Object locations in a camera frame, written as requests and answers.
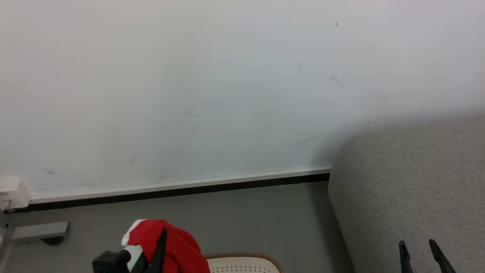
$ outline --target white plug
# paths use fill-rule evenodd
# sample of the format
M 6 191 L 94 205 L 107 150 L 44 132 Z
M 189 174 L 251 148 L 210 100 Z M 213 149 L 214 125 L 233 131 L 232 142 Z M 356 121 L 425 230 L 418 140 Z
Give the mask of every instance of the white plug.
M 9 204 L 6 208 L 27 207 L 32 193 L 25 183 L 18 177 L 4 177 L 0 179 L 0 205 Z

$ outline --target black caster wheel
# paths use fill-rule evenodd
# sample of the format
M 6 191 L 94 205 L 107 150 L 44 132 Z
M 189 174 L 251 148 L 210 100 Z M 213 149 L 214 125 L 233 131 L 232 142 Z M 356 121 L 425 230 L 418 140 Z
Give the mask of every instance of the black caster wheel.
M 51 238 L 44 238 L 44 239 L 41 239 L 45 244 L 48 244 L 48 245 L 59 245 L 62 243 L 62 241 L 64 240 L 64 236 L 59 236 L 59 237 L 51 237 Z

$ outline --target black baseboard strip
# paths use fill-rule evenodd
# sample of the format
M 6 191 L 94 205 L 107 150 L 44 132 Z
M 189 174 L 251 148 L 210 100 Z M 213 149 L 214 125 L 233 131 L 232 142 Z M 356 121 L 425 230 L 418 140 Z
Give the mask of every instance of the black baseboard strip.
M 244 189 L 244 188 L 259 188 L 259 187 L 268 187 L 268 186 L 277 186 L 277 185 L 328 181 L 329 177 L 330 177 L 329 173 L 312 174 L 312 175 L 275 178 L 275 179 L 267 179 L 267 180 L 256 180 L 256 181 L 248 181 L 248 182 L 240 182 L 240 183 L 232 183 L 232 184 L 222 184 L 222 185 L 193 187 L 193 188 L 179 188 L 179 189 L 160 190 L 160 191 L 153 191 L 153 192 L 144 192 L 144 193 L 135 193 L 135 194 L 108 196 L 108 197 L 96 197 L 96 198 L 51 202 L 51 203 L 31 204 L 26 208 L 15 209 L 12 211 L 7 210 L 6 214 L 77 207 L 77 206 L 85 206 L 85 205 L 100 205 L 100 204 L 136 201 L 136 200 L 144 200 L 144 199 L 154 199 L 154 198 L 162 198 L 162 197 L 217 192 L 217 191 L 225 191 L 225 190 Z

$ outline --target white wall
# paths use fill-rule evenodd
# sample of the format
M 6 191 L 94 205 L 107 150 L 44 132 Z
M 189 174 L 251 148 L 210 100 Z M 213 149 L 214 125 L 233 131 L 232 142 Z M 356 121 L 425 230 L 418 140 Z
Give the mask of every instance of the white wall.
M 324 166 L 368 130 L 479 115 L 484 10 L 1 0 L 0 174 L 42 195 Z

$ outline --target laundry basket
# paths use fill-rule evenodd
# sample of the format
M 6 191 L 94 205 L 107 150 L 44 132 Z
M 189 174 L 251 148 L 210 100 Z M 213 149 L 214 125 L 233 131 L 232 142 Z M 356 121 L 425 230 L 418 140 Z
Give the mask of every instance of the laundry basket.
M 224 253 L 205 256 L 211 273 L 284 273 L 276 259 L 258 253 Z

